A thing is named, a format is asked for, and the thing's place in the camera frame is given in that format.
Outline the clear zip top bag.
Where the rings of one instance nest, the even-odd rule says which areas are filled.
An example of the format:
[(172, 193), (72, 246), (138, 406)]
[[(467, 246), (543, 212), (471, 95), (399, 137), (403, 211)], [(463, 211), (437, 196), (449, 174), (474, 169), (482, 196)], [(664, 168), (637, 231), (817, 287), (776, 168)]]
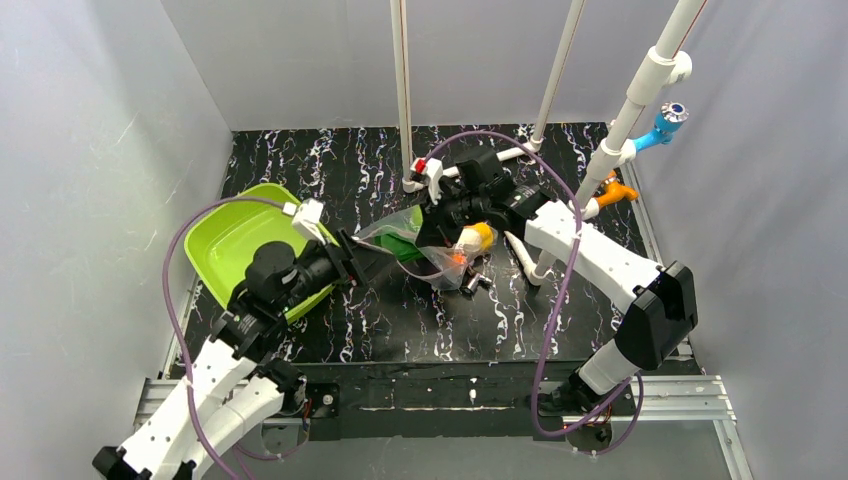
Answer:
[(421, 226), (421, 209), (413, 206), (360, 229), (354, 237), (391, 253), (409, 276), (444, 291), (464, 289), (474, 263), (490, 252), (497, 239), (497, 232), (480, 222), (464, 227), (452, 246), (418, 247), (414, 240)]

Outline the green fake leafy vegetable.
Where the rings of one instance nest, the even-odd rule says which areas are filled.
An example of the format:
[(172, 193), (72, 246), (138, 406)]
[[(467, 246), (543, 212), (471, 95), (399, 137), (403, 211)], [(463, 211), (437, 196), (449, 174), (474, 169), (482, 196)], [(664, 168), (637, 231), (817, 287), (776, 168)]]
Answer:
[(399, 263), (407, 263), (425, 259), (425, 254), (414, 242), (399, 233), (388, 232), (377, 235), (375, 244), (389, 251)]

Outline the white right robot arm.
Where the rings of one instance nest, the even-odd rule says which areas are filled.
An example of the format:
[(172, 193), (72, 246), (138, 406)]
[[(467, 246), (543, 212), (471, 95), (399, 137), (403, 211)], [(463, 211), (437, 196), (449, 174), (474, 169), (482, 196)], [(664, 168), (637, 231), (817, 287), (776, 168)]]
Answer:
[(494, 150), (475, 148), (457, 159), (458, 176), (442, 174), (436, 159), (411, 168), (430, 197), (421, 205), (418, 247), (458, 243), (464, 227), (487, 223), (501, 233), (551, 254), (604, 293), (624, 317), (600, 347), (559, 387), (554, 398), (586, 410), (641, 371), (660, 367), (698, 324), (692, 271), (680, 262), (663, 266), (617, 244), (578, 221), (562, 200), (541, 186), (517, 183)]

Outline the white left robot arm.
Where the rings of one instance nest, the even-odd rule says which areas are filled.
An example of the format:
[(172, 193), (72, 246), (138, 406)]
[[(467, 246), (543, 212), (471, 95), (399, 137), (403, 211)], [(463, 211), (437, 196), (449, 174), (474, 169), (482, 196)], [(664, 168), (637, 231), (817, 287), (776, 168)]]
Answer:
[(290, 310), (326, 287), (361, 286), (394, 255), (340, 230), (300, 252), (283, 241), (256, 249), (227, 309), (153, 415), (92, 466), (104, 479), (199, 479), (224, 451), (284, 407), (304, 404), (305, 376), (272, 360), (287, 336)]

